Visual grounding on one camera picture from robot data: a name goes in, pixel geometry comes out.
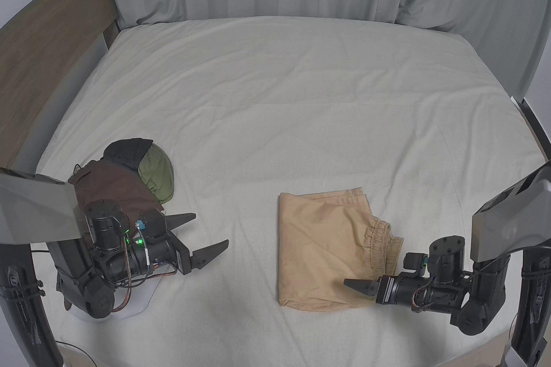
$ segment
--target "white cloth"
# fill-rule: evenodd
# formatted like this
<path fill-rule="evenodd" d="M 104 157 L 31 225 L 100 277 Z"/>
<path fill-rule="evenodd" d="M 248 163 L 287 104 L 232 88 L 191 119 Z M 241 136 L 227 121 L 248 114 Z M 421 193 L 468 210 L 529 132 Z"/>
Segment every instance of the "white cloth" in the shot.
<path fill-rule="evenodd" d="M 110 142 L 139 136 L 172 159 L 166 212 L 197 213 L 179 238 L 192 250 L 226 238 L 230 246 L 201 271 L 163 279 L 142 314 L 101 323 L 66 313 L 53 266 L 35 258 L 63 341 L 114 367 L 429 366 L 509 328 L 520 255 L 509 264 L 504 307 L 476 337 L 447 315 L 377 306 L 315 314 L 277 300 L 281 192 L 362 186 L 373 212 L 404 237 L 401 264 L 406 252 L 427 252 L 445 235 L 463 235 L 469 249 L 472 214 L 543 163 L 521 115 L 463 38 L 297 17 L 129 29 L 67 111 L 38 169 L 66 179 Z"/>

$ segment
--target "bed frame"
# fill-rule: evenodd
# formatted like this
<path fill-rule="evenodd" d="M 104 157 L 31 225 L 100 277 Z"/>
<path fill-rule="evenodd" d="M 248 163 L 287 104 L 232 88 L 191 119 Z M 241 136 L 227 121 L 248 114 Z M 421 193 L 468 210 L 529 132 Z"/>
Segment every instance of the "bed frame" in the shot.
<path fill-rule="evenodd" d="M 33 168 L 82 85 L 67 87 L 75 66 L 101 34 L 111 46 L 118 16 L 114 0 L 33 0 L 0 29 L 0 167 Z"/>

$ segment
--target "black cloth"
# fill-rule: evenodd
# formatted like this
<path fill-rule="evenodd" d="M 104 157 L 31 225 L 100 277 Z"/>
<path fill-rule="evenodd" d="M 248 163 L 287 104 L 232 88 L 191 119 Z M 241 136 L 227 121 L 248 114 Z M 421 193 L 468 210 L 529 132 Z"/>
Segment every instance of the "black cloth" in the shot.
<path fill-rule="evenodd" d="M 104 158 L 138 172 L 139 163 L 152 143 L 151 139 L 142 139 L 141 137 L 121 139 L 107 146 L 104 151 Z"/>

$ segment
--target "tan shorts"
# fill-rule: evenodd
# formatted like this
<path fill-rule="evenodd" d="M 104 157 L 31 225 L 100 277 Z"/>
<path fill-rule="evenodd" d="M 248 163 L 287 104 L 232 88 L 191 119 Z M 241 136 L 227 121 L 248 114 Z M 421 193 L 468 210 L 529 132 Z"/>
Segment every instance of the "tan shorts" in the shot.
<path fill-rule="evenodd" d="M 393 275 L 403 239 L 371 213 L 362 188 L 279 196 L 279 302 L 331 312 L 372 304 L 345 278 Z"/>

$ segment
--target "mattress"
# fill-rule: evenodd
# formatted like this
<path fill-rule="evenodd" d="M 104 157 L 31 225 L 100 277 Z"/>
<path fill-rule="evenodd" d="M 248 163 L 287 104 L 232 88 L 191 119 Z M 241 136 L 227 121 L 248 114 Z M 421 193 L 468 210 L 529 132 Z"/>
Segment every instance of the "mattress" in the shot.
<path fill-rule="evenodd" d="M 407 308 L 308 313 L 278 303 L 278 196 L 363 187 L 373 213 L 427 252 L 471 243 L 471 216 L 543 156 L 499 82 L 461 37 L 344 19 L 252 17 L 124 30 L 67 110 L 38 171 L 66 180 L 120 138 L 171 157 L 178 237 L 230 247 L 166 277 L 140 315 L 66 313 L 55 269 L 35 258 L 57 339 L 119 366 L 431 366 L 507 330 L 520 293 L 482 334 Z M 466 269 L 471 263 L 466 262 Z"/>

